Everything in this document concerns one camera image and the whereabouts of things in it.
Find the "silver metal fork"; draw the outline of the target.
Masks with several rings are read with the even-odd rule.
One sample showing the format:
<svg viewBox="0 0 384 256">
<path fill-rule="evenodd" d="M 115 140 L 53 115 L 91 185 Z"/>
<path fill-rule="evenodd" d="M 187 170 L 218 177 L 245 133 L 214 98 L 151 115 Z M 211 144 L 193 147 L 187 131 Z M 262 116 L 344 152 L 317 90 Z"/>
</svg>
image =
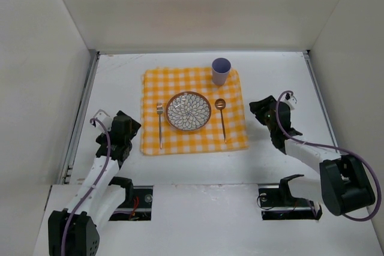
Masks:
<svg viewBox="0 0 384 256">
<path fill-rule="evenodd" d="M 157 115 L 158 115 L 158 136 L 159 136 L 159 147 L 163 148 L 162 142 L 162 126 L 161 126 L 161 116 L 163 114 L 163 104 L 157 103 Z"/>
</svg>

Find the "yellow white checkered cloth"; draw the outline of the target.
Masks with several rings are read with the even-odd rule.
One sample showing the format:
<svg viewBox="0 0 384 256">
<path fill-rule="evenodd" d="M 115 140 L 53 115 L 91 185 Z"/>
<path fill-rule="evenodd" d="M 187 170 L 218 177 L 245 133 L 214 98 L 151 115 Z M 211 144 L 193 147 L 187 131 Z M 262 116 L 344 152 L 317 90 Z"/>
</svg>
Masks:
<svg viewBox="0 0 384 256">
<path fill-rule="evenodd" d="M 200 130 L 182 132 L 161 116 L 163 148 L 159 147 L 157 103 L 165 107 L 174 95 L 197 92 L 212 106 L 209 122 Z M 214 107 L 222 98 L 227 143 L 224 142 L 220 112 Z M 142 76 L 140 151 L 146 156 L 180 153 L 205 153 L 241 150 L 248 147 L 241 82 L 236 70 L 230 70 L 226 82 L 216 86 L 210 67 L 155 68 Z"/>
</svg>

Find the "copper long-handled spoon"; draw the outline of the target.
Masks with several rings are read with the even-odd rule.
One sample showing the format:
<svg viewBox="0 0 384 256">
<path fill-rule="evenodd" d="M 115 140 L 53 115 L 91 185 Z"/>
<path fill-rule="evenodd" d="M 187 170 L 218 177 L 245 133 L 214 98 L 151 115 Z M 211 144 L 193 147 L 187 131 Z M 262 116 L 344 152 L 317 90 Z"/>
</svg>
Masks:
<svg viewBox="0 0 384 256">
<path fill-rule="evenodd" d="M 215 108 L 220 112 L 223 138 L 224 138 L 224 142 L 227 143 L 226 129 L 224 124 L 224 116 L 223 116 L 223 110 L 226 108 L 225 100 L 222 98 L 217 99 L 215 101 Z"/>
</svg>

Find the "lavender plastic cup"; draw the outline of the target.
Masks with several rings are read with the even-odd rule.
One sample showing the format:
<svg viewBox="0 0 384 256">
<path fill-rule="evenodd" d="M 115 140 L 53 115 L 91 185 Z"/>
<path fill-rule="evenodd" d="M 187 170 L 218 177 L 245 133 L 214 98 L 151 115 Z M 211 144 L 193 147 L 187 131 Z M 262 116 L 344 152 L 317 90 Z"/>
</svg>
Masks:
<svg viewBox="0 0 384 256">
<path fill-rule="evenodd" d="M 212 82 L 217 86 L 225 84 L 232 64 L 226 58 L 217 58 L 212 62 Z"/>
</svg>

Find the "patterned ceramic plate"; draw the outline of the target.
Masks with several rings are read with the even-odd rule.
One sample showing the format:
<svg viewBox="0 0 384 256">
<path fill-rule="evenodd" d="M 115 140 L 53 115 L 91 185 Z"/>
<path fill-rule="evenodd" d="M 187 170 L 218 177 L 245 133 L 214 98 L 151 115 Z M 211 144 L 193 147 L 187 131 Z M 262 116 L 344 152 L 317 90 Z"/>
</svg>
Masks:
<svg viewBox="0 0 384 256">
<path fill-rule="evenodd" d="M 183 132 L 203 128 L 211 118 L 211 105 L 206 97 L 193 92 L 180 92 L 168 101 L 165 117 L 171 127 Z"/>
</svg>

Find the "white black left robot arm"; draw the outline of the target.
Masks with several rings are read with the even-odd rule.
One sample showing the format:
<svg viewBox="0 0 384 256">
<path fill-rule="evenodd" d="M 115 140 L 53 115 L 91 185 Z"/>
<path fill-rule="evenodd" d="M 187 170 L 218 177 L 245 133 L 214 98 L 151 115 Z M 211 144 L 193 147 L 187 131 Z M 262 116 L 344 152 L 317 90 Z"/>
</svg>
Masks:
<svg viewBox="0 0 384 256">
<path fill-rule="evenodd" d="M 49 255 L 96 255 L 101 228 L 133 198 L 132 181 L 117 174 L 141 125 L 122 111 L 110 117 L 104 110 L 96 112 L 90 123 L 101 131 L 95 140 L 99 147 L 76 195 L 49 216 Z"/>
</svg>

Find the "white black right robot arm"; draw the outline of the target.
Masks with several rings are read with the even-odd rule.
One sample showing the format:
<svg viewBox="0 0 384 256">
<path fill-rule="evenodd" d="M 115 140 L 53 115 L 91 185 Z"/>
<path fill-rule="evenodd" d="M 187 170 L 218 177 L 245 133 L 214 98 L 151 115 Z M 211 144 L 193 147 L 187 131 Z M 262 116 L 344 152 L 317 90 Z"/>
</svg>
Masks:
<svg viewBox="0 0 384 256">
<path fill-rule="evenodd" d="M 382 204 L 379 180 L 370 165 L 359 155 L 347 149 L 312 143 L 291 126 L 292 91 L 284 91 L 278 98 L 272 95 L 249 104 L 255 118 L 268 128 L 272 144 L 281 153 L 300 160 L 314 170 L 319 179 L 308 179 L 294 174 L 280 180 L 277 189 L 267 193 L 260 188 L 258 199 L 263 210 L 275 207 L 293 207 L 306 202 L 314 218 L 320 218 L 321 205 L 333 215 L 359 221 L 350 212 L 368 206 L 374 210 L 362 222 L 371 220 Z"/>
</svg>

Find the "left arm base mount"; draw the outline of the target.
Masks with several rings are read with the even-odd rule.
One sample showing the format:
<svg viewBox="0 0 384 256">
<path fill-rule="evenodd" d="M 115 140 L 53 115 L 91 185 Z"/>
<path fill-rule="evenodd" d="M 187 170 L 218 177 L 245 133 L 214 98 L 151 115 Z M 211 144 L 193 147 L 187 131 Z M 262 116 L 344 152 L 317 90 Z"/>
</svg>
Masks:
<svg viewBox="0 0 384 256">
<path fill-rule="evenodd" d="M 112 214 L 110 221 L 150 221 L 152 216 L 153 186 L 134 186 L 130 198 Z"/>
</svg>

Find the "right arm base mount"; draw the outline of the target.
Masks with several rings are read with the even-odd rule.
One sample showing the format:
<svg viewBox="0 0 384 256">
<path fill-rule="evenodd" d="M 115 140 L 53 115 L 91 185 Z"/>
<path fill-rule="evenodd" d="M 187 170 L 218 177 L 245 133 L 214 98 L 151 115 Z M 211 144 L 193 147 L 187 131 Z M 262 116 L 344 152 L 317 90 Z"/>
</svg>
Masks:
<svg viewBox="0 0 384 256">
<path fill-rule="evenodd" d="M 258 185 L 256 202 L 264 221 L 318 221 L 322 217 L 321 204 L 292 195 L 289 185 L 295 184 L 297 180 L 305 180 L 304 175 L 294 174 L 282 178 L 279 183 Z"/>
</svg>

